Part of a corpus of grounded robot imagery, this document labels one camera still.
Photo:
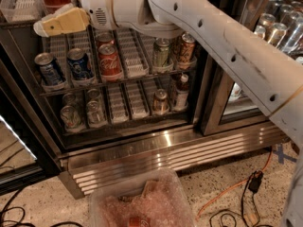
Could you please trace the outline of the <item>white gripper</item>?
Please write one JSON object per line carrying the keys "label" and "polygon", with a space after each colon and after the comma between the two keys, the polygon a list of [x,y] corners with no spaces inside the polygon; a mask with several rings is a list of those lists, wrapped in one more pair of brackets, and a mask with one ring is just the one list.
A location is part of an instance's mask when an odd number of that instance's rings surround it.
{"label": "white gripper", "polygon": [[99,30],[114,30],[116,28],[112,0],[78,1],[82,9],[74,7],[72,3],[60,8],[46,8],[49,15],[33,25],[36,34],[41,37],[52,37],[82,32],[90,23],[91,26]]}

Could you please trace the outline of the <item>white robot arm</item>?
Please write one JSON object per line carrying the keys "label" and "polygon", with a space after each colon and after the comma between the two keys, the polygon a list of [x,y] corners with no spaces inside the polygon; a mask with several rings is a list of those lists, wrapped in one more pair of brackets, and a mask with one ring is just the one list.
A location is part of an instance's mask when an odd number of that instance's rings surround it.
{"label": "white robot arm", "polygon": [[[43,37],[80,32],[99,26],[99,11],[105,29],[132,28],[164,38],[188,32],[278,129],[303,146],[303,66],[207,0],[80,0],[79,6],[65,5],[33,28]],[[256,144],[254,127],[207,137],[181,128],[123,140],[113,148],[79,153],[69,160],[81,172],[119,168],[139,174],[146,163],[160,167],[164,157],[192,167],[248,151]]]}

